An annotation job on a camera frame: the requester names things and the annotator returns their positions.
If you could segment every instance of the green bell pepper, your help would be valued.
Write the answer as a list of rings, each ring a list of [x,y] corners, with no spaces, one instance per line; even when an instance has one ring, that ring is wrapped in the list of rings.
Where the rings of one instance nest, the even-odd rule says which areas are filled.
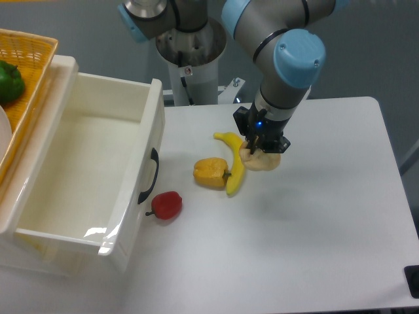
[[[25,90],[25,82],[17,65],[0,60],[0,103],[18,99]]]

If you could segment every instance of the pepper stem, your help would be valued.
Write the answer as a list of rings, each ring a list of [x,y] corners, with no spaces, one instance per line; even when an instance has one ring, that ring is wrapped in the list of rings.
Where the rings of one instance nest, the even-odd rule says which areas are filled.
[[[156,213],[155,213],[155,209],[154,208],[151,208],[151,211],[147,211],[146,213],[145,213],[145,215],[146,216],[150,216],[150,215],[155,215]]]

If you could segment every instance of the black drawer handle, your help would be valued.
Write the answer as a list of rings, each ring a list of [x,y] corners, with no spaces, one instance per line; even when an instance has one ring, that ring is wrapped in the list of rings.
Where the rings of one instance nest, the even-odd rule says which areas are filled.
[[[151,184],[150,188],[147,191],[141,192],[138,196],[138,204],[141,204],[142,202],[144,202],[149,195],[151,194],[151,192],[153,191],[153,188],[155,187],[156,184],[156,180],[157,180],[157,175],[158,175],[158,152],[157,150],[153,147],[153,149],[151,150],[151,157],[152,160],[154,160],[156,162],[156,172],[155,172],[155,177],[153,179],[153,183]]]

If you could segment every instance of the open drawer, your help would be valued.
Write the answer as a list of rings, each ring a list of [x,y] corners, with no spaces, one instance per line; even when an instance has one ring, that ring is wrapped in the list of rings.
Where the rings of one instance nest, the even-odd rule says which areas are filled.
[[[77,74],[16,221],[17,243],[50,260],[51,251],[108,256],[123,271],[145,212],[139,194],[157,176],[163,129],[159,80]]]

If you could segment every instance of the wicker basket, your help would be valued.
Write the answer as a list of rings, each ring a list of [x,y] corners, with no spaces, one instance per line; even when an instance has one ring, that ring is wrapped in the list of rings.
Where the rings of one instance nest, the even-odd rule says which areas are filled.
[[[0,60],[18,66],[25,82],[23,95],[3,105],[12,127],[12,139],[0,162],[0,184],[14,161],[31,120],[36,119],[38,96],[45,81],[46,71],[58,46],[56,39],[19,31],[0,29]]]

